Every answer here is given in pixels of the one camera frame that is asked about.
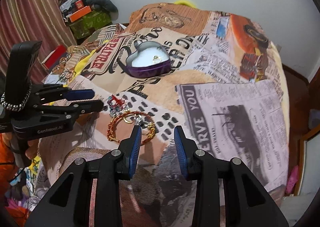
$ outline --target silver bolt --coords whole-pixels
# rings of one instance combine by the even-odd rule
[[[232,159],[232,162],[233,162],[235,165],[240,165],[240,164],[241,164],[241,159],[240,159],[240,158],[233,158],[233,159]]]
[[[203,150],[197,150],[196,151],[196,155],[199,156],[199,157],[202,157],[204,156],[205,152]]]
[[[114,157],[116,157],[116,156],[118,156],[118,155],[120,155],[121,154],[121,151],[120,150],[113,150],[112,152],[111,152],[111,155],[113,155]]]
[[[76,165],[81,165],[83,162],[84,162],[84,159],[83,159],[83,158],[77,158],[77,159],[75,160],[75,164],[76,164]]]

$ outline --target braided bracelet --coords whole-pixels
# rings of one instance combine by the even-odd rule
[[[152,140],[156,134],[156,125],[155,125],[155,122],[153,121],[153,119],[151,118],[151,116],[147,113],[144,113],[144,112],[141,112],[141,111],[130,111],[130,110],[127,110],[125,111],[124,113],[118,115],[117,117],[113,118],[110,122],[110,124],[108,125],[108,131],[107,131],[107,138],[108,140],[110,141],[116,141],[118,143],[120,143],[121,141],[120,140],[117,140],[116,139],[116,136],[115,136],[115,133],[113,131],[113,128],[114,126],[123,118],[129,116],[129,115],[142,115],[142,116],[145,116],[147,117],[148,119],[151,120],[150,123],[148,123],[148,134],[147,134],[147,138],[143,141],[141,141],[141,145],[145,145],[146,143],[148,143],[150,140]]]

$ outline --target ring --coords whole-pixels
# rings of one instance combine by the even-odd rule
[[[153,59],[152,59],[152,62],[155,63],[155,64],[160,63],[160,62],[161,62],[161,58],[160,58],[158,55],[155,55],[155,56],[153,57]]]

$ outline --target bedsheet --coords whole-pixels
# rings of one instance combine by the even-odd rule
[[[133,12],[129,26],[113,33],[68,83],[74,89],[93,88],[95,98],[105,102],[111,94],[123,97],[131,110],[144,111],[156,122],[156,136],[141,147],[133,180],[120,183],[124,226],[191,225],[196,182],[180,174],[176,125],[216,158],[241,158],[279,201],[288,174],[289,97],[279,53],[259,24],[230,13],[157,3]],[[94,36],[91,44],[97,45],[105,35]],[[125,62],[136,51],[135,42],[147,40],[167,49],[173,70],[133,78],[116,60]],[[96,159],[117,148],[107,139],[110,121],[106,105],[99,115],[80,117],[72,132],[41,140],[51,184],[77,157]],[[117,128],[116,137],[124,139],[132,125],[120,122]],[[220,194],[223,226],[221,183]]]

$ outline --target striped curtain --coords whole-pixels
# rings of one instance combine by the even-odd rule
[[[39,60],[44,60],[58,45],[75,45],[70,29],[65,26],[59,3],[61,0],[0,1],[0,71],[6,73],[9,54],[16,43],[42,40]],[[31,74],[40,83],[47,71],[36,61]]]

